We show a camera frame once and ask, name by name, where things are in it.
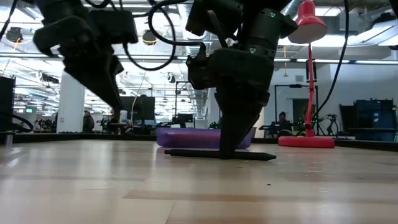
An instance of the lamp shade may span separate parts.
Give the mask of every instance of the lamp shade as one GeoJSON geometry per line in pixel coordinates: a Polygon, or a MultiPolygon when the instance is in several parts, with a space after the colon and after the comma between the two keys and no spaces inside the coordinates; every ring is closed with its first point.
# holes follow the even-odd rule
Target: lamp shade
{"type": "Polygon", "coordinates": [[[298,29],[289,35],[291,43],[309,44],[326,35],[326,25],[315,15],[315,4],[311,0],[304,1],[298,7],[296,23],[298,29]]]}

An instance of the lamp base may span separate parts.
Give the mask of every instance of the lamp base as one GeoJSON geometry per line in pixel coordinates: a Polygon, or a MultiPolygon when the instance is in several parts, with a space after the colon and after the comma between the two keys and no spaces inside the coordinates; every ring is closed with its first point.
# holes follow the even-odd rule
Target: lamp base
{"type": "Polygon", "coordinates": [[[290,146],[290,147],[334,148],[335,140],[328,137],[281,136],[278,139],[278,144],[280,146],[290,146]]]}

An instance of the wooden surface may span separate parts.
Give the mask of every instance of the wooden surface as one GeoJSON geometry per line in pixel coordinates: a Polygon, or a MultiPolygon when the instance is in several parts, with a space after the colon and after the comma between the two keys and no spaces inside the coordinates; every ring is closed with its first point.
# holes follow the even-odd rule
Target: wooden surface
{"type": "Polygon", "coordinates": [[[1,223],[398,223],[396,152],[251,150],[278,158],[174,158],[134,141],[0,148],[1,223]]]}

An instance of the purple container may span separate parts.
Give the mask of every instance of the purple container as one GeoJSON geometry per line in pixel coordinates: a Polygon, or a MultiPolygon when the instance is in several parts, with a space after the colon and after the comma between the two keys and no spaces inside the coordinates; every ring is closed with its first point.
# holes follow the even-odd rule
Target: purple container
{"type": "MultiPolygon", "coordinates": [[[[251,145],[256,129],[252,128],[238,145],[238,149],[247,149],[251,145]]],[[[157,128],[157,144],[162,147],[218,149],[220,147],[219,129],[157,128]]]]}

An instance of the red desk lamp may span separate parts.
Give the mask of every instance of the red desk lamp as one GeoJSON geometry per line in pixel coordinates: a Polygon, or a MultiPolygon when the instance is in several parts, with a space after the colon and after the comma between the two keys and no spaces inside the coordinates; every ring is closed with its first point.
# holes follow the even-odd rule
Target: red desk lamp
{"type": "Polygon", "coordinates": [[[315,16],[315,4],[310,0],[304,1],[298,7],[298,18],[296,22],[298,29],[289,36],[289,40],[296,44],[309,44],[308,72],[310,77],[310,98],[308,99],[308,108],[305,118],[305,137],[281,136],[278,139],[278,144],[280,146],[291,147],[333,148],[335,147],[335,141],[332,138],[315,137],[315,133],[311,127],[312,100],[314,92],[311,42],[324,37],[326,35],[327,28],[322,19],[315,16]]]}

